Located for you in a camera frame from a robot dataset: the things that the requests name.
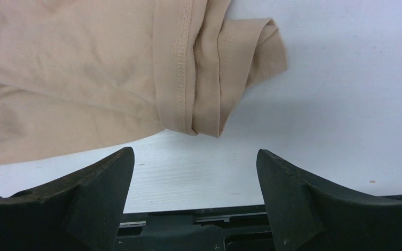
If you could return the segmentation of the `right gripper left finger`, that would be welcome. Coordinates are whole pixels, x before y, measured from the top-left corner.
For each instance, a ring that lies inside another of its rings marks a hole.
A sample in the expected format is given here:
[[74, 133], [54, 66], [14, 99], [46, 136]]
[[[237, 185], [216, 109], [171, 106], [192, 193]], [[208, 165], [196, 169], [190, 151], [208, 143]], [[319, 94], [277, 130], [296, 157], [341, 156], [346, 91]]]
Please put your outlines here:
[[0, 250], [112, 250], [135, 155], [124, 147], [88, 167], [0, 197]]

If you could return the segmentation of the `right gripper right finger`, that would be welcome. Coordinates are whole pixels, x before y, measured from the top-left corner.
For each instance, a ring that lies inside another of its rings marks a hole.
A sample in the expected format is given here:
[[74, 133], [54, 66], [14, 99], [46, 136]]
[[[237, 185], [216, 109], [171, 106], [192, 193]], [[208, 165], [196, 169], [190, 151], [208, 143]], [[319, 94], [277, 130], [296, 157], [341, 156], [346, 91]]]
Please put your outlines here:
[[276, 250], [402, 250], [402, 195], [338, 185], [268, 150], [256, 168]]

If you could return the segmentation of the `tan t shirt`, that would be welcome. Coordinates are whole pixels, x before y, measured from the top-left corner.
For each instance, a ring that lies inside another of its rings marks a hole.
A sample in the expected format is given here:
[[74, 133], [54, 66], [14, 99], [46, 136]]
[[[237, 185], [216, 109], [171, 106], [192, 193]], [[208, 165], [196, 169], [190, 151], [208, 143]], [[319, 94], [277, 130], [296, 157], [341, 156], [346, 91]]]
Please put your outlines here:
[[246, 88], [287, 68], [273, 19], [229, 1], [0, 1], [0, 165], [221, 135]]

